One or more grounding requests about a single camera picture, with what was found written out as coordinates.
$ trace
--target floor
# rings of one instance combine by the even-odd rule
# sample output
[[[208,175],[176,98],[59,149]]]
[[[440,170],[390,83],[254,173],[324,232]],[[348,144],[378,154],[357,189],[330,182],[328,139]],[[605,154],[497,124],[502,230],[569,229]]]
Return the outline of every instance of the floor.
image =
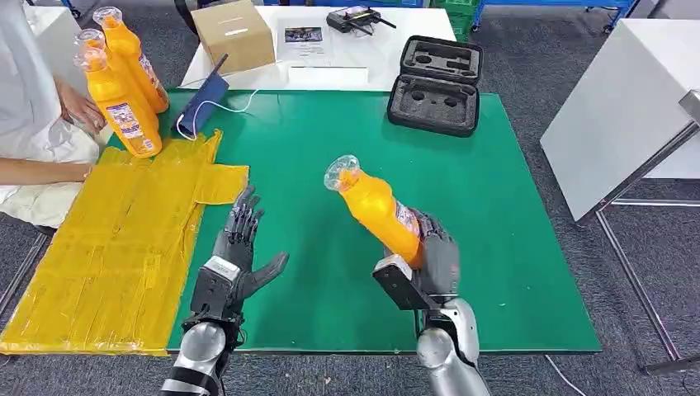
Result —
[[[81,11],[92,7],[88,0],[74,3]],[[197,41],[172,4],[98,3],[124,10],[163,82],[176,86]],[[492,7],[483,19],[480,31],[472,36],[486,53],[479,88],[503,99],[603,345],[603,352],[594,355],[554,356],[556,364],[589,396],[700,394],[697,371],[659,377],[640,374],[639,365],[660,362],[665,353],[601,228],[596,223],[572,224],[538,143],[605,41],[600,31],[608,12]],[[644,183],[632,194],[691,198],[700,196],[700,189],[696,183]],[[608,218],[649,285],[681,352],[700,352],[700,214],[615,207]],[[0,290],[35,236],[30,226],[0,217]],[[167,358],[146,356],[21,356],[0,368],[0,395],[154,394],[170,365]],[[542,356],[482,356],[480,367],[494,395],[575,394]],[[236,356],[225,384],[230,393],[247,395],[430,394],[428,378],[412,356]]]

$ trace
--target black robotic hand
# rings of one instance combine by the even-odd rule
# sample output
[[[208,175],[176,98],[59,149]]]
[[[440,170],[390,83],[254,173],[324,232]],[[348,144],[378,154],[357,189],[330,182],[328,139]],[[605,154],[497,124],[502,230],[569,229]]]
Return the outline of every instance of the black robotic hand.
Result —
[[[459,248],[437,220],[419,210],[412,211],[420,226],[420,269],[411,271],[403,258],[386,254],[388,257],[377,263],[372,276],[399,309],[440,309],[457,297]]]
[[[224,229],[214,243],[211,259],[200,269],[190,309],[197,316],[235,321],[243,301],[282,273],[289,254],[279,252],[253,271],[253,245],[264,211],[255,211],[260,197],[248,186],[234,202]]]
[[[212,255],[240,268],[241,276],[234,295],[238,301],[247,299],[280,275],[289,259],[288,253],[279,252],[266,266],[253,271],[253,243],[258,232],[258,222],[265,214],[265,210],[255,210],[260,197],[254,193],[255,187],[248,186],[236,198],[212,252]]]
[[[419,210],[412,211],[420,226],[423,258],[423,265],[416,271],[418,286],[422,292],[433,298],[454,298],[460,278],[459,248],[440,222]]]

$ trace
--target open equipment case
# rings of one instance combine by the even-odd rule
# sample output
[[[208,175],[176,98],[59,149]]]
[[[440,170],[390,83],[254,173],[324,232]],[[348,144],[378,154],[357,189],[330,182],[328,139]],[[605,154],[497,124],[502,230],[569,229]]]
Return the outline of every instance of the open equipment case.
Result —
[[[409,37],[386,114],[393,124],[466,138],[479,122],[483,51],[478,45]]]

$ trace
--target green mat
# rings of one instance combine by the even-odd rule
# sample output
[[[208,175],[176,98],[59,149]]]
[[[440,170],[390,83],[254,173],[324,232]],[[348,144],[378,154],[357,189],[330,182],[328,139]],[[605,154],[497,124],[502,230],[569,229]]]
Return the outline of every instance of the green mat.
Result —
[[[193,91],[170,90],[170,134]],[[249,92],[225,99],[240,108]],[[266,210],[255,266],[286,250],[286,271],[244,306],[247,351],[399,352],[415,348],[411,312],[371,277],[382,246],[323,184],[352,153],[404,204],[440,219],[461,249],[460,294],[474,308],[482,351],[598,351],[500,99],[481,98],[479,129],[459,139],[392,125],[380,92],[259,92],[249,114],[217,110],[216,162],[251,167]],[[196,270],[210,257],[228,206],[208,206],[168,349],[178,349]]]

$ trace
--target orange plastic bottle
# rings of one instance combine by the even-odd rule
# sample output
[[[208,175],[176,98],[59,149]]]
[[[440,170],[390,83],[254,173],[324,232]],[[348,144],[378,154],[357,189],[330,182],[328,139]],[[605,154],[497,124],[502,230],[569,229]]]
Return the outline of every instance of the orange plastic bottle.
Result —
[[[74,61],[85,72],[90,96],[126,149],[138,158],[159,153],[163,142],[158,126],[150,122],[152,110],[139,103],[120,76],[107,67],[105,51],[84,47]]]
[[[362,171],[353,155],[343,155],[326,170],[324,184],[344,198],[352,216],[411,268],[420,267],[419,223],[415,214],[394,198],[386,181]]]
[[[129,69],[153,111],[166,111],[170,105],[168,93],[141,51],[141,40],[124,24],[119,8],[98,8],[92,14],[92,19],[102,26],[107,37],[107,46]]]
[[[124,62],[107,48],[105,35],[102,34],[101,31],[97,29],[83,29],[75,35],[75,45],[78,46],[78,50],[85,47],[92,47],[105,51],[107,55],[107,67],[119,75],[120,81],[124,83],[128,92],[134,96],[134,100],[138,103],[139,107],[150,108],[146,96],[144,96],[144,93],[140,90],[139,84],[134,81],[131,72],[129,72]],[[148,117],[149,122],[158,128],[158,117],[155,115],[155,112],[149,111]]]

